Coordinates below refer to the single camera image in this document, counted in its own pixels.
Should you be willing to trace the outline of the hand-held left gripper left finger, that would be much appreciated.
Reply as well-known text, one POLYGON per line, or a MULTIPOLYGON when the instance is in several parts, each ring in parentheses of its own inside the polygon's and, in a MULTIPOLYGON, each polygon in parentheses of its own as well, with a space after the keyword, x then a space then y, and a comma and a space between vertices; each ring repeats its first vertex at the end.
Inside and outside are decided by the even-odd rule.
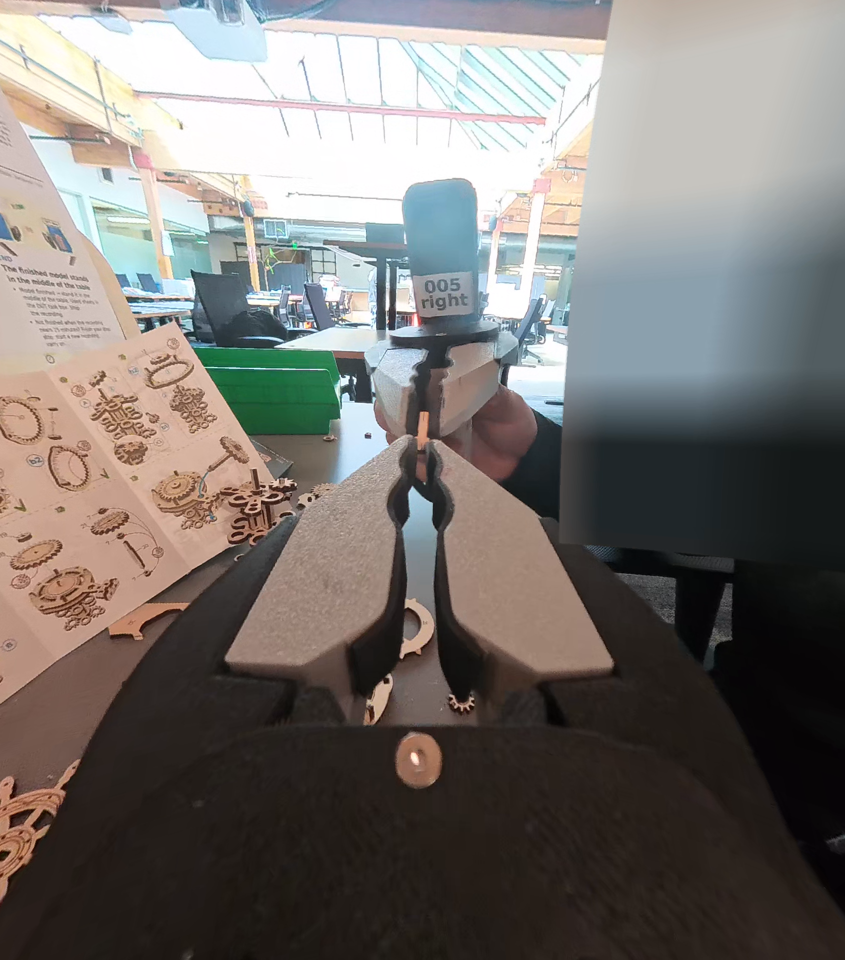
POLYGON ((303 510, 226 653, 231 672, 326 689, 361 718, 402 648, 413 479, 404 436, 303 510))

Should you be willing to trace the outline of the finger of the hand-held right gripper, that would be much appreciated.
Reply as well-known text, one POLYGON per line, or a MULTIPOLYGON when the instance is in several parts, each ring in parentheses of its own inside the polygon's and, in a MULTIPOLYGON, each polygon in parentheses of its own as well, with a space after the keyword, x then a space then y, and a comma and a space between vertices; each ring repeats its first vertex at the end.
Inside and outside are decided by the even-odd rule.
POLYGON ((378 424, 392 437, 419 433, 419 370, 427 375, 429 353, 425 349, 376 344, 365 355, 374 394, 378 424))
POLYGON ((500 386, 500 362, 493 344, 451 346, 428 384, 428 436, 453 434, 485 406, 500 386))

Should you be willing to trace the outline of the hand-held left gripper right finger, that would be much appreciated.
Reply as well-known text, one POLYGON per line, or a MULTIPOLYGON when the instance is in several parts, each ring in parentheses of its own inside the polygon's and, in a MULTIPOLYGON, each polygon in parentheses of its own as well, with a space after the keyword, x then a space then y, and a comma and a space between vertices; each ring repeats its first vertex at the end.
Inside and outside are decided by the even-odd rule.
POLYGON ((426 448, 442 674, 459 702, 610 676, 614 660, 540 517, 439 440, 426 448))

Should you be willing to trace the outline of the person's right forearm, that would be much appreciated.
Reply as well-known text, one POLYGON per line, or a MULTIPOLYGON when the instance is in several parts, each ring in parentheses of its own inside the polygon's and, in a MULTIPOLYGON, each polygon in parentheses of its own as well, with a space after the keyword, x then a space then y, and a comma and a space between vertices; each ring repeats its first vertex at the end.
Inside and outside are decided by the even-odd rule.
POLYGON ((511 475, 500 481, 510 495, 544 519, 560 518, 562 426, 530 408, 536 436, 511 475))

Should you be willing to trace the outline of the person's right hand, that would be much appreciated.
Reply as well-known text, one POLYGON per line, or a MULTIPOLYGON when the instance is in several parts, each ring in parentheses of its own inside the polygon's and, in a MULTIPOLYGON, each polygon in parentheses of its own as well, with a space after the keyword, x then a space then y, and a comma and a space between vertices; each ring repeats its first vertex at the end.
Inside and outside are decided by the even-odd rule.
POLYGON ((441 441, 496 483, 507 481, 524 459, 538 434, 535 411, 508 387, 499 386, 493 397, 472 418, 462 437, 441 441))

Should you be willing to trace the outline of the brown-topped desk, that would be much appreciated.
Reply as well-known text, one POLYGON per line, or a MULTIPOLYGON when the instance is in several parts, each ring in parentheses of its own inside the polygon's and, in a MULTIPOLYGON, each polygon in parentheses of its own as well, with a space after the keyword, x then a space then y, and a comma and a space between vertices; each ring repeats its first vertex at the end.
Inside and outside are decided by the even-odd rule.
POLYGON ((372 327, 335 326, 326 330, 308 331, 305 336, 280 343, 276 350, 283 352, 324 352, 336 359, 363 362, 377 344, 388 339, 388 332, 372 327))

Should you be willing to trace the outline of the wooden looped disc spindle assembly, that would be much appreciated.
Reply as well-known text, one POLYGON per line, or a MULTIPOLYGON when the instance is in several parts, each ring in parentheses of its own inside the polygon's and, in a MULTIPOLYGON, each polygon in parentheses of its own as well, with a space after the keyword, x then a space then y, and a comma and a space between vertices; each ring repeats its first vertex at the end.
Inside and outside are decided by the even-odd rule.
POLYGON ((231 546, 255 546, 282 522, 296 516, 290 500, 297 489, 291 478, 272 483, 249 481, 240 486, 226 486, 220 495, 226 506, 235 510, 230 522, 227 542, 231 546))

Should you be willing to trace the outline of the green plastic bin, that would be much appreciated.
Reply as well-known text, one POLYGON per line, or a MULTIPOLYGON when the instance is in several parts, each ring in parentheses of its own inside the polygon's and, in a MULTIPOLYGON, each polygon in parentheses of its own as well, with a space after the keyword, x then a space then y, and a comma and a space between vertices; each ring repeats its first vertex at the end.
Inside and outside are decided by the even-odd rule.
POLYGON ((328 435, 341 415, 339 379, 324 368, 209 367, 248 435, 328 435))
POLYGON ((339 368, 333 354, 327 350, 238 348, 207 344, 193 344, 192 349, 207 369, 325 370, 333 388, 336 391, 340 388, 339 368))

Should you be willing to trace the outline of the black bundled jacket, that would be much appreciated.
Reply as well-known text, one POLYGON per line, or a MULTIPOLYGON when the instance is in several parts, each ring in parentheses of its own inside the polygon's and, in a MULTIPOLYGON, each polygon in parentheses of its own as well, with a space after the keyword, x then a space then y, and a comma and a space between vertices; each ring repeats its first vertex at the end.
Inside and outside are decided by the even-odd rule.
POLYGON ((261 349, 270 349, 273 344, 288 340, 288 329, 266 308, 237 313, 216 335, 217 344, 226 348, 250 349, 262 341, 261 349))

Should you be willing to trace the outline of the black swivel office chair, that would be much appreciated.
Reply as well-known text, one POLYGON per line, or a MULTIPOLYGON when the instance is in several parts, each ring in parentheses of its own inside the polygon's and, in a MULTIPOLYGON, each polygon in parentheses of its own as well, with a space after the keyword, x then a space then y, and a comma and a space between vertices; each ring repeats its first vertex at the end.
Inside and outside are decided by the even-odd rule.
POLYGON ((725 587, 734 579, 733 559, 597 545, 587 549, 617 574, 672 579, 675 632, 694 659, 704 662, 725 587))

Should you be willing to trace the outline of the black mesh office chair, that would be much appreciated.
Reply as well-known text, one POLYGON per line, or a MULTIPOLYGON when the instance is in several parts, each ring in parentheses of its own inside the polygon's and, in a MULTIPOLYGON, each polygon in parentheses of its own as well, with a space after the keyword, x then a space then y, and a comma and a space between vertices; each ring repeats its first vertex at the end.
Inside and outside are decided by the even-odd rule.
MULTIPOLYGON (((222 331, 237 313, 243 310, 261 309, 248 304, 245 285, 236 274, 206 273, 196 270, 190 272, 197 300, 200 302, 205 318, 212 329, 216 346, 225 348, 216 342, 216 335, 222 331)), ((260 349, 262 341, 257 341, 250 349, 260 349)))

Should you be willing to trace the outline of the folded assembly instruction sheet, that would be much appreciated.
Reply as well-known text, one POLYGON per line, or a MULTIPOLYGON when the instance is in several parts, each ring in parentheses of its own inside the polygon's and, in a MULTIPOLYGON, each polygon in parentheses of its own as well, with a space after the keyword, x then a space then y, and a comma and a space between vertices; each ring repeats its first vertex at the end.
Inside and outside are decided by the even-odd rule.
POLYGON ((175 324, 0 376, 0 704, 231 545, 272 480, 175 324))

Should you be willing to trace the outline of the wooden frame offcut sheet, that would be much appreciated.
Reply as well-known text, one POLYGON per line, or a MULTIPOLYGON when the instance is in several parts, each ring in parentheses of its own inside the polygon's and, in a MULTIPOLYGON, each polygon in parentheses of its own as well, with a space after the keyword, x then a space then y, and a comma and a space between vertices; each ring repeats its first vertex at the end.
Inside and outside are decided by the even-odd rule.
POLYGON ((141 642, 144 627, 167 615, 183 612, 189 606, 187 602, 146 603, 114 621, 107 628, 108 635, 112 639, 132 638, 141 642))

